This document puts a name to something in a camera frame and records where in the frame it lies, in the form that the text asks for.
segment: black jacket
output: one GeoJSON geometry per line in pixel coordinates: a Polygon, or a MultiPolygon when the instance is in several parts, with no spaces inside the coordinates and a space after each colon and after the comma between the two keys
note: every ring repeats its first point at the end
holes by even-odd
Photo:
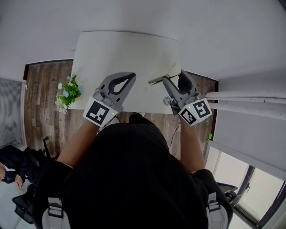
{"type": "Polygon", "coordinates": [[[11,145],[0,149],[0,162],[7,168],[15,170],[6,171],[4,180],[6,183],[14,182],[17,174],[25,181],[25,176],[32,169],[29,155],[11,145]]]}

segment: backpack strap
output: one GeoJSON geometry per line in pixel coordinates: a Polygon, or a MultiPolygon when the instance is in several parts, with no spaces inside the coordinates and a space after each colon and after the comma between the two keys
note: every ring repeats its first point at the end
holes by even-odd
{"type": "Polygon", "coordinates": [[[59,198],[49,198],[49,207],[42,216],[42,226],[43,229],[71,229],[59,198]]]}
{"type": "Polygon", "coordinates": [[[209,194],[206,207],[206,215],[208,218],[208,229],[226,229],[227,228],[227,211],[216,200],[216,193],[209,194]]]}

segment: window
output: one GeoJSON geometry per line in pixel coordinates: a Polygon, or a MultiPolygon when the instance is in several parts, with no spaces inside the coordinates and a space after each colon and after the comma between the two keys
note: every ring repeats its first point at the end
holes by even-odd
{"type": "Polygon", "coordinates": [[[283,180],[213,147],[210,147],[206,168],[213,172],[217,182],[238,187],[232,206],[235,214],[251,228],[262,228],[286,196],[283,180]]]}

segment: wooden floor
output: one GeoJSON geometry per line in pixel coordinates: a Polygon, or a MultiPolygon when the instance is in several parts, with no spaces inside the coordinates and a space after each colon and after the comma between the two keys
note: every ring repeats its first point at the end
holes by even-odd
{"type": "MultiPolygon", "coordinates": [[[[84,122],[83,110],[68,110],[68,113],[57,112],[55,105],[58,83],[65,82],[72,71],[73,61],[53,62],[30,65],[27,75],[28,90],[25,94],[25,134],[27,146],[43,148],[42,139],[49,137],[48,148],[52,155],[58,155],[68,139],[79,129],[84,122]]],[[[198,90],[205,92],[215,91],[215,82],[206,78],[194,76],[198,90]]],[[[128,122],[131,113],[122,112],[118,119],[128,122]]],[[[168,145],[178,125],[178,117],[171,114],[146,113],[145,118],[151,120],[163,133],[168,145]]],[[[196,125],[196,130],[203,152],[206,151],[208,134],[211,132],[213,116],[196,125]]],[[[174,135],[170,153],[180,158],[180,128],[174,135]]]]}

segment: person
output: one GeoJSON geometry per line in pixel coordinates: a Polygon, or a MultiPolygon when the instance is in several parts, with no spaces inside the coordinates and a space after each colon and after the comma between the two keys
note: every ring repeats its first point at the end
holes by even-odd
{"type": "Polygon", "coordinates": [[[181,161],[140,114],[99,127],[86,120],[57,161],[45,164],[34,197],[42,228],[49,197],[59,197],[71,228],[208,228],[208,196],[233,214],[205,162],[194,127],[181,119],[181,161]]]}
{"type": "Polygon", "coordinates": [[[30,160],[28,153],[33,154],[33,151],[35,150],[30,148],[21,151],[12,145],[0,149],[0,182],[7,184],[15,182],[20,190],[23,188],[25,180],[29,180],[36,186],[41,168],[30,160]]]}

